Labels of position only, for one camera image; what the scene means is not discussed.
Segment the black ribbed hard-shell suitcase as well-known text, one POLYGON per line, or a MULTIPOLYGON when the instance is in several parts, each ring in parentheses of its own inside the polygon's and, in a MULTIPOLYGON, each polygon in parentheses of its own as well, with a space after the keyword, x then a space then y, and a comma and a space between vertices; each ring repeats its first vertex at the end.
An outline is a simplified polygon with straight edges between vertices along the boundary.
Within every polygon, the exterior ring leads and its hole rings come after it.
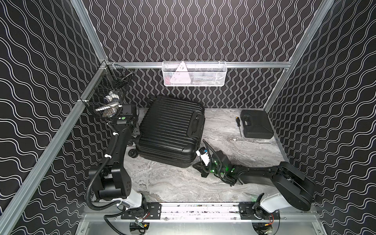
POLYGON ((141 157, 187 168, 196 158, 205 125, 202 104, 166 96, 153 98, 135 138, 141 157))

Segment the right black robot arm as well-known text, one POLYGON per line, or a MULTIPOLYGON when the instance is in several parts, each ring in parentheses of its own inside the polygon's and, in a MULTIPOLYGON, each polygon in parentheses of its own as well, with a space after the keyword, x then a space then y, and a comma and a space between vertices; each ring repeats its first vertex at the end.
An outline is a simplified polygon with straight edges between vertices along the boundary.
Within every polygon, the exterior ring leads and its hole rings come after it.
POLYGON ((203 178, 213 174, 221 182, 230 186, 236 184, 259 184, 270 186, 256 199, 254 212, 273 213, 294 207, 309 211, 315 194, 315 182, 288 162, 269 167, 247 167, 233 164, 222 151, 214 151, 210 146, 196 151, 200 161, 193 167, 203 178))

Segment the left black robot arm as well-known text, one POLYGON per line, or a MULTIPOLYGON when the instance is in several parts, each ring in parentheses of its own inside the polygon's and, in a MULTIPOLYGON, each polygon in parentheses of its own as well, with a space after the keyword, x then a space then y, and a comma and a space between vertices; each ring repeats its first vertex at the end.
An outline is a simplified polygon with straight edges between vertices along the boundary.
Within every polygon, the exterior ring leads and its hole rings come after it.
POLYGON ((126 149, 134 142, 134 132, 138 130, 137 107, 114 99, 95 107, 94 113, 109 120, 111 140, 99 165, 89 171, 88 206, 97 211, 114 204, 127 209, 141 208, 143 196, 132 189, 131 177, 124 167, 126 149))

